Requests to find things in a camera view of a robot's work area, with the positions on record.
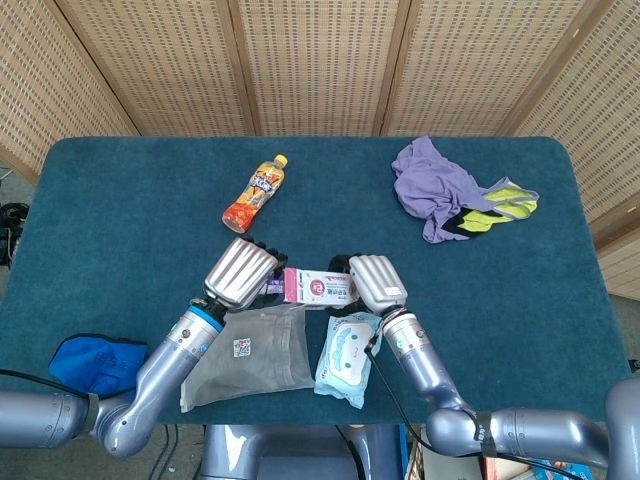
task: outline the purple cloth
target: purple cloth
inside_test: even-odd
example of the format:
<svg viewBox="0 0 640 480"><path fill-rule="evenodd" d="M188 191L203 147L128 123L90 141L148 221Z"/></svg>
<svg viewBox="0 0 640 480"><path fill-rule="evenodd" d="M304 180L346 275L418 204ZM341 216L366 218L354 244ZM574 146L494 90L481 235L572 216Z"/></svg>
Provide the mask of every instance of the purple cloth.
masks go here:
<svg viewBox="0 0 640 480"><path fill-rule="evenodd" d="M482 196L488 190L479 187L460 165L440 155L429 137L411 142L391 166L398 177L394 184L398 200L407 213L426 220L422 236L427 242L467 240L442 226L461 207L486 212L495 205Z"/></svg>

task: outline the wet wipes package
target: wet wipes package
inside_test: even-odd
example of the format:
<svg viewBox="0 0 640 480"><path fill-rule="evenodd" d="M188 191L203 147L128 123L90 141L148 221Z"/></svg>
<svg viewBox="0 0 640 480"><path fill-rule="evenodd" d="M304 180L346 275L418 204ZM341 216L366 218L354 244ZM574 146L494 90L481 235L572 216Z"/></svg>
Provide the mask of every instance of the wet wipes package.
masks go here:
<svg viewBox="0 0 640 480"><path fill-rule="evenodd" d="M364 312L329 318L327 340L316 370L314 393L345 398L353 407L362 408L371 370L371 362L364 349L379 322L380 317ZM378 350L380 342L371 353L376 355Z"/></svg>
<svg viewBox="0 0 640 480"><path fill-rule="evenodd" d="M343 307L355 302L358 293L347 273L285 268L284 301L308 307Z"/></svg>

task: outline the blue ring joint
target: blue ring joint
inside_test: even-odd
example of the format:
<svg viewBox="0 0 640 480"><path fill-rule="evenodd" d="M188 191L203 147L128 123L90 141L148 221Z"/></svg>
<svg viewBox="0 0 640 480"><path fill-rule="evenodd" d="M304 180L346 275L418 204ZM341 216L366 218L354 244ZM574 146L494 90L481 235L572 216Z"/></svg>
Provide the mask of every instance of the blue ring joint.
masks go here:
<svg viewBox="0 0 640 480"><path fill-rule="evenodd" d="M191 312L191 313L193 313L195 315L198 315L201 319L203 319L205 322L207 322L209 325L211 325L213 328L215 328L218 333L220 333L222 331L222 329L224 328L215 318L213 318L211 315L209 315L204 310L199 309L198 307L194 307L193 305L191 305L187 309L187 311Z"/></svg>

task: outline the qr code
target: qr code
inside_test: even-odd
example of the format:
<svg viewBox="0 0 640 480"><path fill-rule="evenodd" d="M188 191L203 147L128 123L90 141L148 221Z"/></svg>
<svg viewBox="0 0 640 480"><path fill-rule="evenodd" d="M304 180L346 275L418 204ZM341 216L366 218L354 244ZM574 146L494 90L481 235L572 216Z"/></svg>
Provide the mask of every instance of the qr code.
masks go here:
<svg viewBox="0 0 640 480"><path fill-rule="evenodd" d="M233 356L248 357L251 355L251 339L241 338L233 341Z"/></svg>

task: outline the pink package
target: pink package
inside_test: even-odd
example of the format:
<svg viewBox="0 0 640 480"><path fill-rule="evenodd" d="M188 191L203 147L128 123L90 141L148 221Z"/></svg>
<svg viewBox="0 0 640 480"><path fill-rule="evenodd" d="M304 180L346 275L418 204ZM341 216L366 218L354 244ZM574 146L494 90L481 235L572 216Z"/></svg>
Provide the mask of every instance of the pink package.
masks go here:
<svg viewBox="0 0 640 480"><path fill-rule="evenodd" d="M347 273L284 269L285 302L342 307L357 299L358 292Z"/></svg>

